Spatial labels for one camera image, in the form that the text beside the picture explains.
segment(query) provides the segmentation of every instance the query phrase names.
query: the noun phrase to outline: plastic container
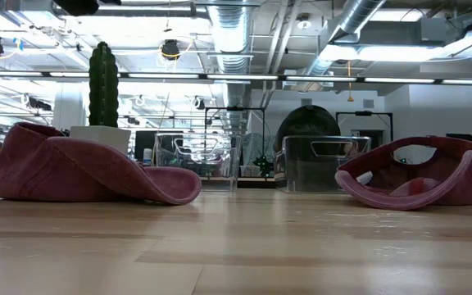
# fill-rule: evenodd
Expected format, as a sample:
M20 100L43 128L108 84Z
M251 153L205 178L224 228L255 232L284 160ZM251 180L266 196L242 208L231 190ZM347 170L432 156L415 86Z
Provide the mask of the plastic container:
M196 172L202 190L233 191L241 144L241 137L230 134L156 134L156 166Z
M143 165L150 166L152 164L152 149L144 148L143 149Z
M287 193L339 193L337 168L370 150L368 137L286 136L275 155L276 188Z

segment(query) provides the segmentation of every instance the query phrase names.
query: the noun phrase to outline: ceiling light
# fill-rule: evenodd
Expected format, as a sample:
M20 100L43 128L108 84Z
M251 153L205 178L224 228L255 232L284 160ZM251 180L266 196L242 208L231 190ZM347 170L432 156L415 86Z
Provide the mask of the ceiling light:
M50 75L52 77L74 77L74 78L88 78L89 77L89 73L85 73L85 72L81 72L81 73L78 73L78 72L51 72Z
M359 59L356 48L350 46L327 45L320 53L319 59L322 61L345 60L352 61Z
M177 61L179 59L178 41L173 39L165 40L161 46L161 55L167 61Z
M148 79L198 79L196 74L129 74L130 78L148 78Z
M378 9L369 21L403 21L415 22L424 16L422 13L427 13L427 9L409 10L408 8L384 8Z
M296 27L298 27L300 30L307 30L311 27L312 23L309 20L309 14L308 13L301 13L297 16L296 21L298 22L296 24Z
M440 48L440 54L436 57L456 57L457 54L464 52L466 49L472 48L472 37L465 36L456 42Z
M207 75L207 79L277 80L277 75Z
M442 84L448 85L472 85L472 79L445 79Z
M188 7L172 7L172 6L162 6L162 7L156 7L156 6L115 6L115 5L101 5L99 7L99 10L101 11L189 11L190 9Z
M354 77L311 77L311 76L287 76L287 81L307 81L307 82L356 82Z
M428 61L438 54L436 48L418 46L369 46L360 49L362 61Z
M431 84L434 79L404 79L404 78L365 78L369 83L405 83L405 84Z

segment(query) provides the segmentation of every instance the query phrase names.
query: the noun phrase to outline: ceiling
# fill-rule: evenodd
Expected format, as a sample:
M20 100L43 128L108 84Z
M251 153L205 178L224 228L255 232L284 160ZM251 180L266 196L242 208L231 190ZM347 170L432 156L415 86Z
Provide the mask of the ceiling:
M272 33L276 26L280 1L260 1L261 5L252 12L251 73L260 74L266 70ZM417 21L422 12L442 5L446 1L398 0L387 1L372 20ZM149 2L165 8L168 2ZM309 14L311 27L293 27L287 43L287 51L279 65L284 69L306 68L319 54L318 36L326 20L341 12L344 1L304 1L299 14ZM462 15L472 12L472 1L457 0L453 5L442 7L434 17ZM128 72L216 72L218 65L212 54L216 53L209 20L167 17L120 17L120 16L60 16L48 18L38 13L26 15L27 25L16 25L0 15L0 36L5 48L5 59L0 59L0 70L67 71L87 70L89 58L99 42L105 41L116 55L120 71ZM20 39L23 50L16 47L13 39ZM158 48L166 39L177 39L182 52L174 61L164 61ZM472 78L472 61L449 61L429 63L351 61L347 64L334 63L330 70L335 75L368 75L391 77L457 77ZM326 90L342 91L348 84L335 84ZM29 120L40 124L51 124L51 112L38 113L23 103L23 96L42 100L55 107L59 83L42 80L0 79L0 113L31 114L31 117L11 118ZM356 90L378 90L383 93L386 85L355 85ZM179 116L201 116L191 101L205 99L212 106L223 106L223 89L219 84L155 84L121 82L120 98L133 106L125 111L140 115L161 114L168 111Z

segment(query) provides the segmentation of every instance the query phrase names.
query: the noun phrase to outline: pillar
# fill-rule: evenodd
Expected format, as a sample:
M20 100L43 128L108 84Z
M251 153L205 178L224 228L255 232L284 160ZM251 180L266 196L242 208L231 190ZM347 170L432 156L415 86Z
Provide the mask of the pillar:
M52 125L56 129L68 129L72 126L84 126L86 111L82 83L60 83L54 103Z

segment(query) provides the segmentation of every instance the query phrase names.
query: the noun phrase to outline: cactus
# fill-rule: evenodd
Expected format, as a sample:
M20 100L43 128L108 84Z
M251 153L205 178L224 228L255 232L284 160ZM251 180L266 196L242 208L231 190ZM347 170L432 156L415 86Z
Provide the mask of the cactus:
M90 57L90 125L118 126L118 67L106 43L100 42Z

